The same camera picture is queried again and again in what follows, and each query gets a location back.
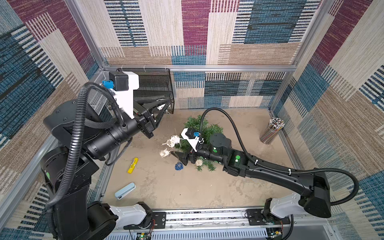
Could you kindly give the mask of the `small green christmas tree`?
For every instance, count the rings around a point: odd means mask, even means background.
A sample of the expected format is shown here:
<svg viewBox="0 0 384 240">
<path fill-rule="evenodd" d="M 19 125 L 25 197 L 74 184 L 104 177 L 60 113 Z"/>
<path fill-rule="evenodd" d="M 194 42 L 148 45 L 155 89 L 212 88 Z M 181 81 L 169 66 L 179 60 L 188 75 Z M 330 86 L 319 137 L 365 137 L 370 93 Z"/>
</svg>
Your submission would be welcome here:
<svg viewBox="0 0 384 240">
<path fill-rule="evenodd" d="M 194 128 L 196 130 L 199 130 L 201 118 L 202 118 L 201 115 L 197 116 L 196 118 L 189 117 L 188 120 L 184 124 L 185 128 Z M 202 137 L 204 138 L 204 143 L 209 144 L 211 135 L 216 134 L 216 133 L 223 133 L 223 128 L 217 124 L 210 124 L 207 120 L 204 120 L 203 133 L 202 133 Z M 175 148 L 181 152 L 187 152 L 189 147 L 190 147 L 190 145 L 186 140 L 180 140 L 180 143 L 175 145 Z M 206 167 L 208 169 L 208 171 L 210 171 L 210 172 L 213 172 L 216 170 L 216 166 L 213 162 L 210 162 L 210 161 L 204 160 L 204 159 L 202 159 L 202 160 L 203 160 L 203 165 L 196 167 L 196 169 L 199 172 L 201 172 L 203 170 L 203 167 Z"/>
</svg>

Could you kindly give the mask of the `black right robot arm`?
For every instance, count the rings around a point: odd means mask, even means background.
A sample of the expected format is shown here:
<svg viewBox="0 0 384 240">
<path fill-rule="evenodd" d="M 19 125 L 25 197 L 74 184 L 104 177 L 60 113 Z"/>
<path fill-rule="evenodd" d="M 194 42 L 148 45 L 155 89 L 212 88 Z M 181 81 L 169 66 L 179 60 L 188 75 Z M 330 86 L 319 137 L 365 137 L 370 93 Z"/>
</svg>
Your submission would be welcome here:
<svg viewBox="0 0 384 240">
<path fill-rule="evenodd" d="M 262 160 L 232 148 L 232 141 L 223 134 L 213 134 L 208 144 L 197 138 L 185 140 L 190 144 L 187 152 L 171 154 L 186 166 L 199 160 L 216 162 L 223 171 L 234 177 L 260 179 L 293 191 L 293 194 L 267 199 L 264 215 L 282 219 L 288 215 L 308 213 L 319 218 L 331 217 L 330 186 L 325 170 L 301 171 Z"/>
</svg>

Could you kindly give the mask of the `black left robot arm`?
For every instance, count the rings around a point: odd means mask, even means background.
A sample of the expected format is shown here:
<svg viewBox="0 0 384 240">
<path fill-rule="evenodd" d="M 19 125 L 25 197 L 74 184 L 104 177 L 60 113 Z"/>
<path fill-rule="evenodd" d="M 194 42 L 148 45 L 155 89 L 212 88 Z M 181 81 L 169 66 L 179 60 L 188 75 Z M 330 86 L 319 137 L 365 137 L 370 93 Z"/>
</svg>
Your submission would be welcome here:
<svg viewBox="0 0 384 240">
<path fill-rule="evenodd" d="M 50 196 L 46 214 L 58 240 L 102 240 L 123 217 L 108 204 L 88 201 L 92 176 L 99 170 L 96 161 L 114 164 L 117 159 L 112 152 L 123 153 L 137 133 L 151 138 L 171 100 L 163 96 L 140 99 L 133 103 L 133 117 L 123 114 L 121 122 L 103 122 L 83 102 L 86 108 L 79 126 L 75 125 L 77 105 L 75 99 L 67 101 L 44 119 L 60 143 L 40 162 Z"/>
</svg>

